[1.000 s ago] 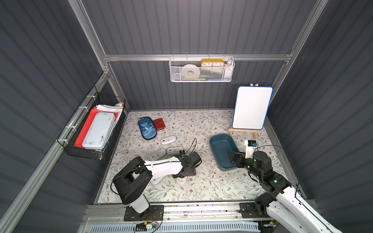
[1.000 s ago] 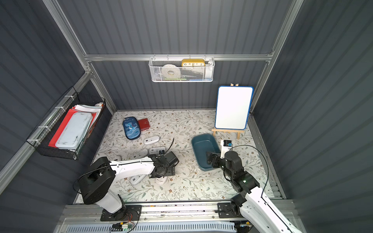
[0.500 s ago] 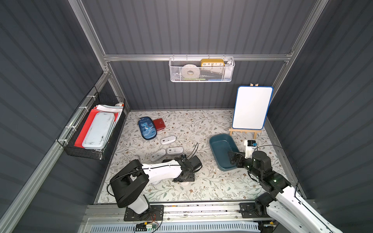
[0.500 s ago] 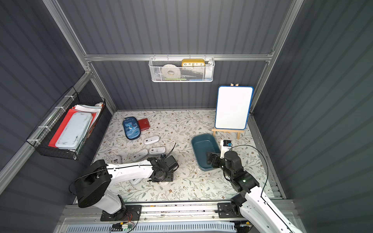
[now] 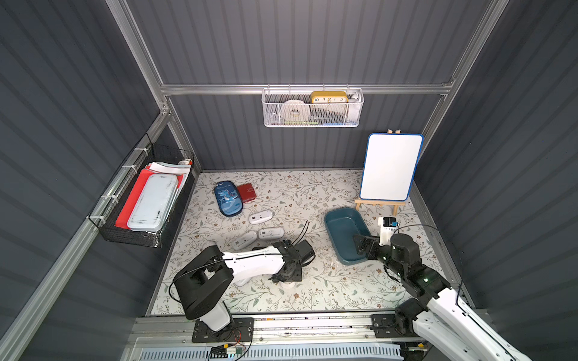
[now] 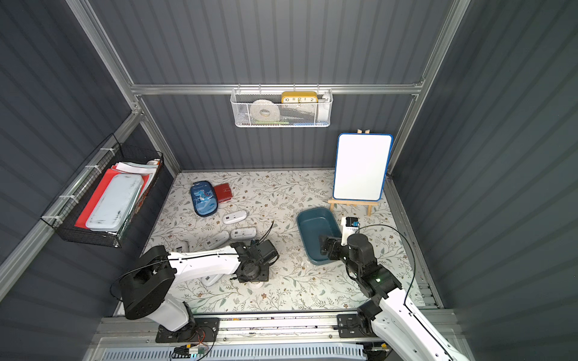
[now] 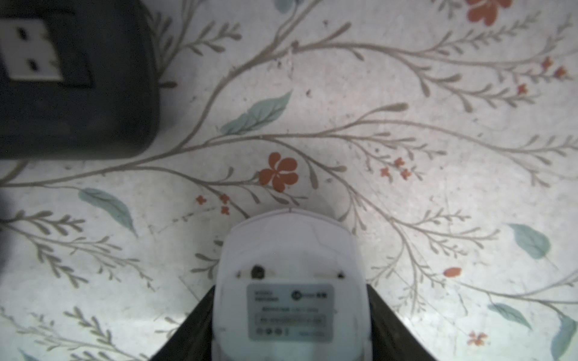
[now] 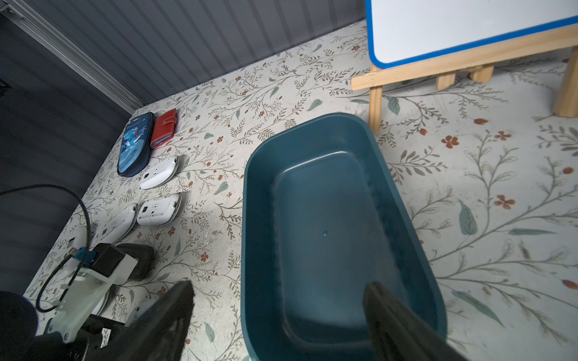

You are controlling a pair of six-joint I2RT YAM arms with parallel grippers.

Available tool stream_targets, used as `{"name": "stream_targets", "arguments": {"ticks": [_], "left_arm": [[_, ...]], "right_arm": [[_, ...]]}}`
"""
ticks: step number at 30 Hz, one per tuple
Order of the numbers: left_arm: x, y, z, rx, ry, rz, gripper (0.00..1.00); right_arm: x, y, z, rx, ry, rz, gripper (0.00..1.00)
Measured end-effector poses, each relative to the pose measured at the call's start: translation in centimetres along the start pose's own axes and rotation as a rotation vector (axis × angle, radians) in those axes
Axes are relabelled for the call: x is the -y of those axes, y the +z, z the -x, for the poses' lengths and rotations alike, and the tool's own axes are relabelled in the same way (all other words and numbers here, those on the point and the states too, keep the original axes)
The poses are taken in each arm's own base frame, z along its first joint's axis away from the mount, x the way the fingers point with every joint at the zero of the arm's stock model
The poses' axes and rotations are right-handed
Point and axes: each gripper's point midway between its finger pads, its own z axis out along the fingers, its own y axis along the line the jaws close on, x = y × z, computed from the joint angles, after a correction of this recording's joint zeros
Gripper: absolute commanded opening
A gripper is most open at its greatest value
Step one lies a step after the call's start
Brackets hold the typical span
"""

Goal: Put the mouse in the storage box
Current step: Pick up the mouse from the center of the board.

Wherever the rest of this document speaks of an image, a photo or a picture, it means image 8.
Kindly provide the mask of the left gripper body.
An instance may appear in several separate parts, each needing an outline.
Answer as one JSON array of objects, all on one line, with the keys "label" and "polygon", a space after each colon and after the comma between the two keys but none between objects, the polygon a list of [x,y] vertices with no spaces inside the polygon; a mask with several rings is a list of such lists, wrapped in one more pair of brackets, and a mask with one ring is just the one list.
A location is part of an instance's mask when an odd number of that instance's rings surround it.
[{"label": "left gripper body", "polygon": [[89,360],[126,329],[125,323],[90,315],[79,329],[75,341],[66,344],[64,360]]}]

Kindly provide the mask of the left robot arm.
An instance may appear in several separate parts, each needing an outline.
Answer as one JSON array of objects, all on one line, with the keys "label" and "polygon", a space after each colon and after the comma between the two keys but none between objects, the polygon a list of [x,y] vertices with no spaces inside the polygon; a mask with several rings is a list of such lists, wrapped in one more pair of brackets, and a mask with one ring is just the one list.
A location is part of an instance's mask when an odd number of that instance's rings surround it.
[{"label": "left robot arm", "polygon": [[137,360],[138,344],[128,340],[117,321],[90,315],[75,341],[64,342],[58,332],[37,336],[38,315],[33,305],[15,293],[1,292],[2,360]]}]

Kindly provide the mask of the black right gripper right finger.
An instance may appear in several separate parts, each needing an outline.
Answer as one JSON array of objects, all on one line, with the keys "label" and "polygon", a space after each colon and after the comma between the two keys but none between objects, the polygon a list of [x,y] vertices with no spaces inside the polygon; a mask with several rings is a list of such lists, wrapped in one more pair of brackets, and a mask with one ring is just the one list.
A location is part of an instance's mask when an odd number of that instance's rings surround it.
[{"label": "black right gripper right finger", "polygon": [[366,285],[363,308],[377,360],[465,359],[379,282]]}]

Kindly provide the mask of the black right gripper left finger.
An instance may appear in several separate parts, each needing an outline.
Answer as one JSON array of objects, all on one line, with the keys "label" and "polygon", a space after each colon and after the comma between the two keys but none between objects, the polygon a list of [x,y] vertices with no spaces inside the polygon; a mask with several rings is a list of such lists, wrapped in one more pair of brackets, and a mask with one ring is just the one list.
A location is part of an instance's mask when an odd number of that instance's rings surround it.
[{"label": "black right gripper left finger", "polygon": [[180,360],[193,309],[193,285],[181,281],[92,359]]}]

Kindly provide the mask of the white mouse row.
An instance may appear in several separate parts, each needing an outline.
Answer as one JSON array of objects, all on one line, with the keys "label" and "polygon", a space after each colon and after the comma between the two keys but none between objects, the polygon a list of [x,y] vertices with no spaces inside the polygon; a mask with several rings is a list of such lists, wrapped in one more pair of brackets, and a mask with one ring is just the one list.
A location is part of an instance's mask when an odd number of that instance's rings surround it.
[{"label": "white mouse row", "polygon": [[179,168],[179,156],[170,156],[159,164],[148,168],[141,177],[141,190],[150,190],[170,181]]}]

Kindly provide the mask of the black mouse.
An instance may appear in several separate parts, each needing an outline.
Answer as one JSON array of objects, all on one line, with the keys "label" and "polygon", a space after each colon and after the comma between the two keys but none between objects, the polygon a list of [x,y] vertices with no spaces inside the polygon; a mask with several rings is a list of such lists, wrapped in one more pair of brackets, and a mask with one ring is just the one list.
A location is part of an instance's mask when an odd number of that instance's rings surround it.
[{"label": "black mouse", "polygon": [[121,244],[117,248],[137,261],[129,275],[129,281],[142,281],[149,273],[154,257],[154,248],[150,245]]}]

